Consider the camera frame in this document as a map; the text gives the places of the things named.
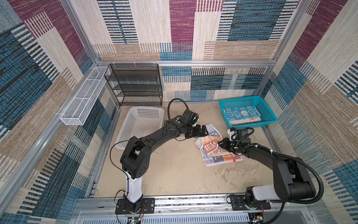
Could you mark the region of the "red pattern towel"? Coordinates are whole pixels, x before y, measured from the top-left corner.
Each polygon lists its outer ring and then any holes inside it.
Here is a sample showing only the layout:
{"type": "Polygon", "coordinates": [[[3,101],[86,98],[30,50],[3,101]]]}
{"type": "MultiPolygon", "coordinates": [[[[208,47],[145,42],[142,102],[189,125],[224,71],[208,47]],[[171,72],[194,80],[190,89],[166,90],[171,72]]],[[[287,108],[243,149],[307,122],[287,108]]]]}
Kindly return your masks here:
{"type": "Polygon", "coordinates": [[[208,136],[199,137],[194,142],[201,152],[206,167],[234,163],[233,160],[236,160],[236,162],[243,161],[241,156],[229,153],[219,147],[218,143],[223,140],[223,137],[215,126],[207,124],[206,128],[208,136]]]}

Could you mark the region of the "blue bunny pattern towel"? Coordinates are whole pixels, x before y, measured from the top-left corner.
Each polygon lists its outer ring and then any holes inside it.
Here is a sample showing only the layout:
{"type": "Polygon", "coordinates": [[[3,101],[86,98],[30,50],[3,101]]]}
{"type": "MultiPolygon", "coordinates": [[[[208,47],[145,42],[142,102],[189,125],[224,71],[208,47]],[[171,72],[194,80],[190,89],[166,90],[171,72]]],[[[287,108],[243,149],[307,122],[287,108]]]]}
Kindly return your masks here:
{"type": "Polygon", "coordinates": [[[254,106],[225,108],[224,114],[231,126],[261,121],[261,114],[254,106]]]}

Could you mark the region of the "white plastic laundry basket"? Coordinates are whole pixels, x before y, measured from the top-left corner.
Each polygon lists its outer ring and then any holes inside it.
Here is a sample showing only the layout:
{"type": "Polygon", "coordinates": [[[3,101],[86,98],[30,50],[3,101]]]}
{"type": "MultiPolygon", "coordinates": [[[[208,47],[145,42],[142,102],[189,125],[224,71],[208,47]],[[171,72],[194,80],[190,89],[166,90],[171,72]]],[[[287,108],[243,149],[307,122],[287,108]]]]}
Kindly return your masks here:
{"type": "Polygon", "coordinates": [[[162,128],[165,111],[160,107],[131,107],[119,131],[115,148],[124,150],[128,140],[145,137],[162,128]]]}

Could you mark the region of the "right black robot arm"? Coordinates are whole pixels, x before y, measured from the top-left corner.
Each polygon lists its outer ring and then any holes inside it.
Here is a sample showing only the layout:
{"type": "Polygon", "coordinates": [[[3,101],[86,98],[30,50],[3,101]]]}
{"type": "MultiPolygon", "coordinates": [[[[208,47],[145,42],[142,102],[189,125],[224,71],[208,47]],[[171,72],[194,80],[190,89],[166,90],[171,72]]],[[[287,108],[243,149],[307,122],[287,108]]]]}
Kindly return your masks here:
{"type": "Polygon", "coordinates": [[[254,209],[263,202],[313,204],[324,194],[324,184],[319,174],[299,157],[275,152],[261,144],[252,143],[251,127],[229,129],[229,137],[218,145],[234,155],[243,155],[272,170],[273,183],[248,187],[245,204],[254,209]]]}

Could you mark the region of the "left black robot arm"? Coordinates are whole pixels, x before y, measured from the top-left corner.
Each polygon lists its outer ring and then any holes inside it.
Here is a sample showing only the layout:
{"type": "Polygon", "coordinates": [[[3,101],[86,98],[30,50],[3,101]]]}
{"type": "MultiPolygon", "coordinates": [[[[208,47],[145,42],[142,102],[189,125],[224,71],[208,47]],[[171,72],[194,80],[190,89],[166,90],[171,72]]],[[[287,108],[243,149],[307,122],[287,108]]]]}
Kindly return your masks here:
{"type": "Polygon", "coordinates": [[[158,147],[171,139],[177,139],[182,134],[184,135],[185,140],[208,136],[206,126],[197,124],[199,115],[191,111],[184,100],[180,98],[172,99],[168,103],[167,115],[168,120],[165,121],[164,126],[161,129],[145,137],[137,138],[136,136],[133,136],[129,140],[120,141],[114,144],[114,146],[116,146],[123,142],[127,143],[120,158],[122,167],[119,167],[113,162],[112,150],[114,147],[111,147],[109,152],[110,161],[114,167],[125,174],[126,180],[126,190],[124,190],[123,198],[114,199],[117,210],[125,210],[129,213],[135,213],[145,209],[141,189],[142,177],[149,168],[152,153],[158,147]],[[170,106],[174,101],[182,102],[186,109],[182,115],[171,118],[170,106]]]}

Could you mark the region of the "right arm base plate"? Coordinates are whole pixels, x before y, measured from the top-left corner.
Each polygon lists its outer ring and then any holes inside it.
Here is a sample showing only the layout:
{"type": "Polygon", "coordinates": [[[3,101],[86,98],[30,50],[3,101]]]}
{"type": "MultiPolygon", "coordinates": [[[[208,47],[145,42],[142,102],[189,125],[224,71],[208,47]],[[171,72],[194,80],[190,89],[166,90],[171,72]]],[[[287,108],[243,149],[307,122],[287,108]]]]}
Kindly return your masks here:
{"type": "Polygon", "coordinates": [[[245,194],[230,194],[226,197],[226,201],[232,206],[233,211],[271,209],[269,201],[258,201],[253,196],[245,194]]]}

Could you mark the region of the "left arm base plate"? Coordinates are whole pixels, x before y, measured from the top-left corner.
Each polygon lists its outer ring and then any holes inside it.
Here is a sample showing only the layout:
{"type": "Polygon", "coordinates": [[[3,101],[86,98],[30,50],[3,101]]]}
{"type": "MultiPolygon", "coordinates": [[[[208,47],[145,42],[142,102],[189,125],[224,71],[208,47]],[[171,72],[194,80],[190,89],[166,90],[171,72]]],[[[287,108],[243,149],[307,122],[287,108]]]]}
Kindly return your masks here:
{"type": "Polygon", "coordinates": [[[129,215],[129,214],[153,214],[155,207],[155,198],[141,197],[137,202],[130,202],[127,198],[120,198],[117,201],[115,214],[129,215]]]}

